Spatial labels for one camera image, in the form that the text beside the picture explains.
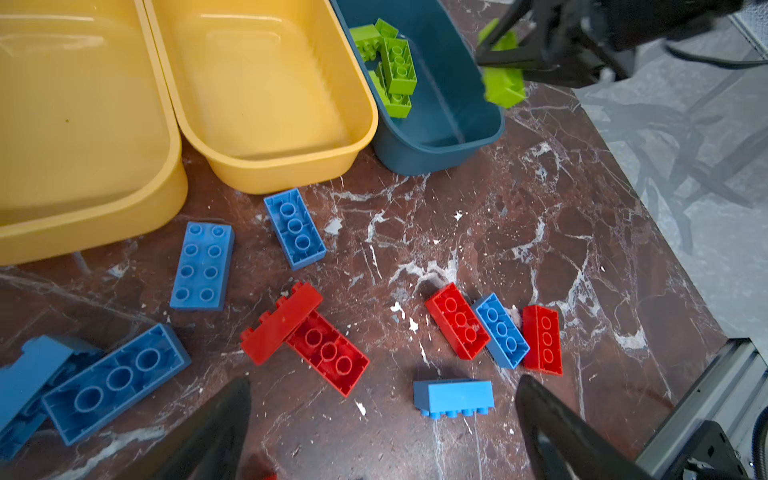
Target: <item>lime green block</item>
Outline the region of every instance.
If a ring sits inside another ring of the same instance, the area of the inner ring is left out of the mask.
[[[390,94],[413,95],[416,89],[416,69],[407,40],[384,38],[381,48],[384,81]]]
[[[498,24],[498,18],[494,18],[478,34],[478,44],[493,31]],[[496,45],[493,51],[512,50],[518,47],[518,39],[515,33],[508,31]],[[523,72],[519,68],[482,68],[482,81],[485,84],[485,100],[503,108],[510,108],[525,100],[525,85],[523,84]]]
[[[394,94],[390,95],[386,93],[384,85],[381,79],[383,78],[382,64],[379,63],[376,71],[368,70],[373,80],[373,84],[376,86],[376,91],[384,103],[384,108],[392,118],[406,118],[411,112],[411,98],[408,95]]]
[[[376,20],[376,30],[378,30],[384,38],[396,38],[397,32],[399,31],[389,23],[384,22],[381,18]]]
[[[364,25],[362,27],[350,28],[352,40],[365,61],[376,60],[376,55],[384,42],[384,38],[376,30],[374,25]]]

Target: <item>yellow bin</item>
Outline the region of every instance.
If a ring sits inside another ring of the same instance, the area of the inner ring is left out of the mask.
[[[227,185],[344,174],[379,114],[328,0],[144,0],[176,118]]]
[[[141,0],[0,2],[0,265],[157,229],[187,197]]]

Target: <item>blue building block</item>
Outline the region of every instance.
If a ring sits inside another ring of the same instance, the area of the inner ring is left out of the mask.
[[[531,347],[509,318],[496,294],[482,297],[472,304],[472,310],[491,336],[488,350],[498,366],[503,369],[518,368],[525,354],[531,351]]]
[[[451,419],[459,413],[487,415],[495,406],[491,383],[474,379],[414,382],[413,403],[422,415],[435,420],[444,414]]]
[[[326,255],[326,246],[298,188],[267,197],[264,203],[291,269],[304,268]]]
[[[66,445],[86,439],[192,363],[170,327],[156,325],[43,396]]]
[[[223,310],[234,241],[229,225],[187,223],[171,308]]]
[[[48,417],[40,398],[104,353],[82,340],[39,336],[0,369],[0,460],[13,458]]]

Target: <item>brown marble surface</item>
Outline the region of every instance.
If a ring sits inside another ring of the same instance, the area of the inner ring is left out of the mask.
[[[503,11],[448,4],[467,38]],[[500,370],[486,351],[456,357],[423,305],[447,282],[470,301],[496,292],[510,309],[560,310],[564,376],[536,377],[633,458],[725,338],[576,98],[529,87],[531,98],[506,112],[502,139],[461,167],[399,177],[368,147],[342,178],[302,188],[329,252],[298,272],[262,197],[223,185],[188,144],[190,193],[168,225],[1,269],[0,364],[34,336],[113,349],[155,323],[174,328],[193,363],[76,446],[46,422],[0,476],[110,478],[248,375],[243,479],[265,468],[292,480],[530,478],[512,403],[524,370]],[[168,306],[190,220],[233,225],[221,313]],[[320,312],[371,359],[348,399],[285,346],[261,367],[240,351],[240,331],[298,280],[325,296]],[[412,382],[458,376],[492,380],[496,409],[421,417]]]

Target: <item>blue bin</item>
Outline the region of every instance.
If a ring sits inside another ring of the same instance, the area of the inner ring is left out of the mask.
[[[376,87],[368,86],[379,106],[373,150],[396,174],[423,175],[462,164],[504,132],[502,110],[483,98],[485,87],[472,53],[439,0],[330,0],[347,41],[364,70],[365,63],[349,33],[382,18],[409,41],[419,83],[407,118],[391,118]]]

